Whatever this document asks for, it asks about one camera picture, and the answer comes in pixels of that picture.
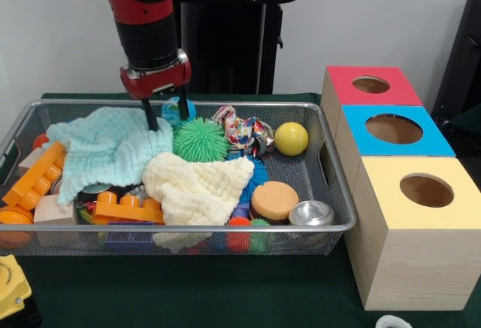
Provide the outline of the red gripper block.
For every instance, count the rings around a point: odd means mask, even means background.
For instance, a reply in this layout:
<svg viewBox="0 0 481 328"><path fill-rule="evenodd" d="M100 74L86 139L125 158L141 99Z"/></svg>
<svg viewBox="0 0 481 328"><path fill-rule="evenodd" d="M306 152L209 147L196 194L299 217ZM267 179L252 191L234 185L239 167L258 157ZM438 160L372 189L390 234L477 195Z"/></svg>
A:
<svg viewBox="0 0 481 328"><path fill-rule="evenodd" d="M161 70L151 71L137 71L130 66L123 66L119 72L127 93L133 99L141 100L149 130L156 132L159 129L157 117L149 100L151 95L159 91L179 88L177 106L180 119L187 120L189 118L186 93L186 84L190 82L192 76L189 60Z"/></svg>

